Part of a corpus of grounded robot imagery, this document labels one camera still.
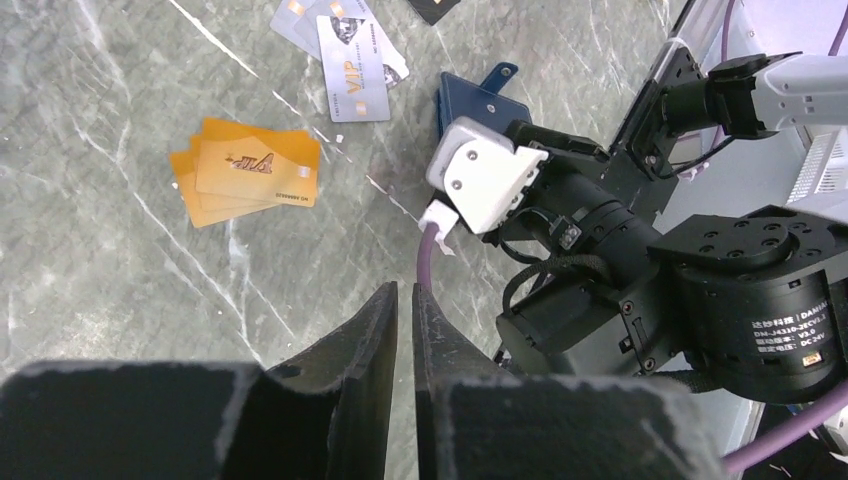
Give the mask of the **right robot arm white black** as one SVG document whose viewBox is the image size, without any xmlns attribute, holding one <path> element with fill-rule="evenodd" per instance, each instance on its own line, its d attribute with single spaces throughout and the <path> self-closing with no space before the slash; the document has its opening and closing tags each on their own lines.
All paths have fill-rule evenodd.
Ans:
<svg viewBox="0 0 848 480">
<path fill-rule="evenodd" d="M 659 375 L 773 404 L 817 400 L 847 377 L 847 226 L 767 206 L 741 217 L 694 215 L 667 233 L 633 210 L 679 171 L 684 134 L 717 127 L 728 142 L 797 125 L 845 123 L 843 56 L 754 54 L 702 75 L 675 62 L 649 81 L 615 142 L 523 120 L 506 135 L 547 154 L 496 240 L 518 229 L 549 252 L 523 259 L 506 286 L 498 333 L 527 374 Z"/>
</svg>

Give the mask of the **gold card stack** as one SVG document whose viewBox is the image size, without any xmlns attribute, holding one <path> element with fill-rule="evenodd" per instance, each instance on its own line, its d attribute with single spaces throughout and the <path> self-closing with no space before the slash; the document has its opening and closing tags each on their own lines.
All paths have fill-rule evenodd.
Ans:
<svg viewBox="0 0 848 480">
<path fill-rule="evenodd" d="M 321 146 L 304 130 L 207 117 L 169 161 L 191 224 L 202 228 L 277 205 L 312 207 Z"/>
</svg>

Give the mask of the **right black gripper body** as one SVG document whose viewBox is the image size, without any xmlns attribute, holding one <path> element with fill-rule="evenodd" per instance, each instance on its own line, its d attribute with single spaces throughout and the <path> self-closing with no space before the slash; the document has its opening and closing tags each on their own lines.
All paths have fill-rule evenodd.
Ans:
<svg viewBox="0 0 848 480">
<path fill-rule="evenodd" d="M 521 190 L 517 207 L 493 234 L 493 244 L 513 259 L 535 259 L 510 249 L 512 241 L 535 240 L 554 255 L 592 254 L 613 263 L 647 254 L 661 238 L 650 222 L 581 167 L 607 159 L 596 142 L 513 120 L 505 131 L 516 146 L 548 155 L 531 184 Z"/>
</svg>

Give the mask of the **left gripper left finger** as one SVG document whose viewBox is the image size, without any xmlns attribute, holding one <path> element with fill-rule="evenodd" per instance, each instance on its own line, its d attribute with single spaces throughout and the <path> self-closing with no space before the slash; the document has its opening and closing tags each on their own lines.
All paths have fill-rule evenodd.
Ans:
<svg viewBox="0 0 848 480">
<path fill-rule="evenodd" d="M 379 479 L 398 288 L 266 369 L 44 361 L 1 386 L 5 479 Z"/>
</svg>

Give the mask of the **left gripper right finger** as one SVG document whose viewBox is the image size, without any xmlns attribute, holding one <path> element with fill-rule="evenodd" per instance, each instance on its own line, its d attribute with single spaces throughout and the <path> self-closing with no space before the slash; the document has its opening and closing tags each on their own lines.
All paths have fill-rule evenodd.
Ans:
<svg viewBox="0 0 848 480">
<path fill-rule="evenodd" d="M 412 291 L 423 479 L 722 479 L 689 392 L 660 379 L 515 376 Z"/>
</svg>

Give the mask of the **black card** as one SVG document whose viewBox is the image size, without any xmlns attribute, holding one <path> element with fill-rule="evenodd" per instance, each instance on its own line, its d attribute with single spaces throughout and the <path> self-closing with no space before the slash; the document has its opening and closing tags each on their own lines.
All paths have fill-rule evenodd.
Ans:
<svg viewBox="0 0 848 480">
<path fill-rule="evenodd" d="M 408 0 L 415 13 L 428 25 L 436 25 L 460 0 Z"/>
</svg>

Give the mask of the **blue leather card holder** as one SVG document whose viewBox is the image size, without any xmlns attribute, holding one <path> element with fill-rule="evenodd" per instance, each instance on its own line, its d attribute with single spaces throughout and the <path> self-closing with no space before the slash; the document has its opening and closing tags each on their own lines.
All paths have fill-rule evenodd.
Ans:
<svg viewBox="0 0 848 480">
<path fill-rule="evenodd" d="M 530 122 L 531 115 L 525 104 L 501 95 L 500 91 L 518 71 L 516 64 L 500 62 L 479 84 L 442 72 L 436 92 L 437 149 L 442 146 L 450 124 L 467 117 L 480 124 L 498 145 L 514 153 L 516 147 L 505 136 L 506 129 L 513 120 Z"/>
</svg>

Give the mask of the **silver card stack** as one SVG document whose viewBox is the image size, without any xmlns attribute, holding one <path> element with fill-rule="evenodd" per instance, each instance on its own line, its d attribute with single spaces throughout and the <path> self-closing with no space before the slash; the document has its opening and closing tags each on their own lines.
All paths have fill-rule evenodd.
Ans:
<svg viewBox="0 0 848 480">
<path fill-rule="evenodd" d="M 270 27 L 321 61 L 333 122 L 390 119 L 388 90 L 409 69 L 366 2 L 284 0 Z"/>
</svg>

